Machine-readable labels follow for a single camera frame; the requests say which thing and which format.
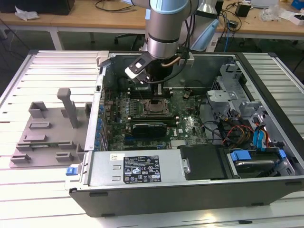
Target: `white paper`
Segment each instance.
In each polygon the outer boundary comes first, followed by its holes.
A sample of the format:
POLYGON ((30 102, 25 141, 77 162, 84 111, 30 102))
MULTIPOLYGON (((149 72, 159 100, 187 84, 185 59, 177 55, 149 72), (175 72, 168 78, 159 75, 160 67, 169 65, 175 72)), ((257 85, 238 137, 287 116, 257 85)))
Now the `white paper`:
POLYGON ((124 153, 111 153, 110 161, 119 161, 124 159, 124 153))
POLYGON ((15 13, 15 15, 16 15, 17 17, 19 17, 20 19, 22 19, 22 20, 27 21, 28 19, 38 19, 38 18, 40 18, 40 17, 38 16, 37 12, 27 12, 27 11, 23 11, 23 10, 18 9, 16 6, 15 6, 15 8, 16 8, 16 13, 15 13))
POLYGON ((279 17, 280 17, 280 18, 283 18, 283 19, 286 19, 286 20, 289 20, 289 18, 292 17, 292 16, 294 16, 295 14, 296 14, 296 13, 294 13, 294 12, 284 10, 284 11, 279 15, 279 17))

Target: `gray plastic part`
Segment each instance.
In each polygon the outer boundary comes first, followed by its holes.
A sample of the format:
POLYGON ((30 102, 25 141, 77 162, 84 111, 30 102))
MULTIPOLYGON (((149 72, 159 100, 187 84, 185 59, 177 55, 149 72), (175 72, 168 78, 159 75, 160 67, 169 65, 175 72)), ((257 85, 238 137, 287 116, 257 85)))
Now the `gray plastic part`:
POLYGON ((76 114, 76 107, 74 102, 71 102, 70 96, 71 96, 71 90, 69 88, 58 89, 57 98, 62 101, 66 109, 67 116, 72 124, 72 127, 77 128, 78 120, 76 114))
POLYGON ((33 151, 33 148, 30 145, 18 145, 17 144, 16 149, 18 151, 33 151))
POLYGON ((24 142, 45 142, 47 136, 45 134, 41 135, 25 135, 23 138, 24 142))
POLYGON ((61 113, 64 118, 68 118, 67 111, 65 109, 61 109, 61 113))
POLYGON ((30 115, 36 119, 36 118, 44 118, 42 111, 46 111, 47 108, 43 102, 32 102, 30 105, 28 111, 30 115))
POLYGON ((84 152, 84 150, 81 148, 81 145, 80 145, 80 144, 77 144, 77 147, 76 147, 76 154, 78 155, 78 158, 79 158, 80 160, 83 160, 83 159, 84 159, 85 152, 84 152))
POLYGON ((74 157, 70 152, 57 152, 56 159, 58 162, 71 162, 74 157))
POLYGON ((43 122, 49 122, 51 125, 50 128, 46 129, 30 129, 30 125, 41 123, 41 119, 30 116, 13 154, 13 156, 20 156, 22 153, 26 153, 31 158, 30 163, 18 163, 12 160, 9 164, 11 168, 69 166, 82 162, 83 154, 81 154, 81 149, 85 147, 89 118, 87 118, 84 108, 77 108, 75 113, 78 119, 78 128, 74 129, 71 127, 70 120, 62 116, 61 109, 49 108, 41 111, 45 118, 43 122), (24 142, 25 135, 46 135, 47 138, 45 142, 24 142), (58 162, 56 159, 57 152, 69 152, 74 159, 58 162))
POLYGON ((76 147, 73 141, 70 143, 59 143, 58 146, 62 150, 74 149, 76 147))
POLYGON ((30 163, 31 158, 26 153, 20 155, 13 155, 10 159, 14 164, 30 163))
POLYGON ((34 129, 47 129, 51 127, 50 122, 36 122, 36 123, 31 123, 28 128, 31 130, 34 129))
POLYGON ((90 118, 91 109, 92 109, 92 102, 86 103, 85 104, 85 115, 87 116, 87 118, 90 118))

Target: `metal chassis panel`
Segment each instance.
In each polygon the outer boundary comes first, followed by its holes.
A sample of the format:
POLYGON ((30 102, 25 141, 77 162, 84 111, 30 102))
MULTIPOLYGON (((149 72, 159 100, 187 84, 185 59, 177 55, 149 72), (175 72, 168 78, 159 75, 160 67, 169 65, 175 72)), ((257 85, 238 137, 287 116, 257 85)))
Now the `metal chassis panel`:
MULTIPOLYGON (((302 142, 295 146, 300 153, 300 144, 303 144, 302 148, 304 148, 304 141, 301 136, 244 55, 241 53, 235 55, 235 60, 240 62, 241 67, 249 75, 249 79, 255 87, 261 86, 258 91, 265 99, 265 104, 273 113, 274 118, 279 118, 278 122, 280 122, 288 138, 291 139, 295 135, 300 137, 302 142)), ((86 160, 86 163, 88 163, 87 169, 90 170, 91 160, 86 160)), ((84 172, 82 174, 83 178, 87 180, 89 173, 84 172)), ((110 186, 100 188, 83 185, 79 189, 70 189, 69 194, 89 216, 110 217, 224 207, 262 206, 291 192, 301 190, 303 185, 304 176, 295 176, 292 178, 260 178, 258 181, 255 179, 197 181, 196 183, 189 183, 189 185, 179 186, 155 184, 146 187, 116 186, 114 188, 110 186)))

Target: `wooden table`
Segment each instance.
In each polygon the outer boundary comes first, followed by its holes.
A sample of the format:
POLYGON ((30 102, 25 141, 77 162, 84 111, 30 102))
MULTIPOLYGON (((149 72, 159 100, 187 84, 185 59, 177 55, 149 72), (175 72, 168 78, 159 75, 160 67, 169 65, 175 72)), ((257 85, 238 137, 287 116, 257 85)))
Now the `wooden table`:
MULTIPOLYGON (((145 33, 146 10, 134 7, 128 13, 110 13, 95 7, 96 0, 76 0, 73 9, 67 16, 39 14, 40 18, 24 21, 13 13, 0 13, 0 18, 11 28, 16 30, 48 31, 51 34, 56 50, 64 47, 58 32, 104 32, 104 33, 145 33)), ((128 6, 119 0, 106 2, 104 8, 114 10, 128 6)), ((0 30, 7 29, 0 24, 0 30)))
MULTIPOLYGON (((238 2, 237 0, 224 1, 223 9, 230 3, 238 2)), ((280 2, 280 6, 288 11, 299 12, 291 6, 292 0, 287 2, 280 2)), ((235 13, 236 7, 232 7, 229 11, 235 13)), ((262 21, 260 19, 261 9, 251 9, 246 18, 241 18, 242 27, 235 33, 237 38, 259 38, 259 39, 289 39, 289 40, 303 40, 304 27, 296 26, 292 22, 281 19, 280 21, 262 21)), ((227 12, 229 20, 239 22, 238 18, 227 12)), ((216 42, 224 30, 224 20, 220 17, 220 24, 210 43, 207 51, 213 52, 216 42)))
MULTIPOLYGON (((237 0, 225 0, 223 9, 229 3, 237 0)), ((95 7, 96 0, 76 0, 75 5, 68 16, 58 16, 49 14, 40 14, 39 19, 23 21, 14 14, 0 13, 0 18, 11 29, 16 30, 41 30, 48 31, 51 34, 56 50, 63 50, 64 47, 60 40, 58 32, 94 32, 104 33, 145 33, 145 9, 135 7, 136 11, 128 13, 110 13, 99 10, 95 7)), ((280 3, 287 10, 295 11, 290 6, 291 0, 287 3, 280 3)), ((106 9, 118 9, 126 6, 119 0, 106 2, 106 9)), ((296 26, 292 22, 281 19, 281 21, 262 22, 259 18, 260 9, 252 9, 246 18, 242 18, 242 27, 235 34, 238 38, 271 38, 271 39, 304 39, 304 27, 296 26)), ((228 18, 238 21, 232 14, 228 13, 228 18)), ((223 19, 220 19, 220 25, 207 48, 207 51, 214 51, 216 42, 224 29, 223 19)), ((5 25, 0 24, 0 30, 7 29, 5 25)))

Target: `sticker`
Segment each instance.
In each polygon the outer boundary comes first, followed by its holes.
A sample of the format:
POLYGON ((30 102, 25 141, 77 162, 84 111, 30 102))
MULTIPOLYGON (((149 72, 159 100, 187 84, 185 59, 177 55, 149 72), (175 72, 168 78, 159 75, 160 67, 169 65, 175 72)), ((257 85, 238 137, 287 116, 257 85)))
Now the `sticker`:
POLYGON ((158 156, 124 157, 123 181, 126 184, 161 182, 158 156))
POLYGON ((122 161, 124 159, 124 153, 111 153, 110 161, 122 161))

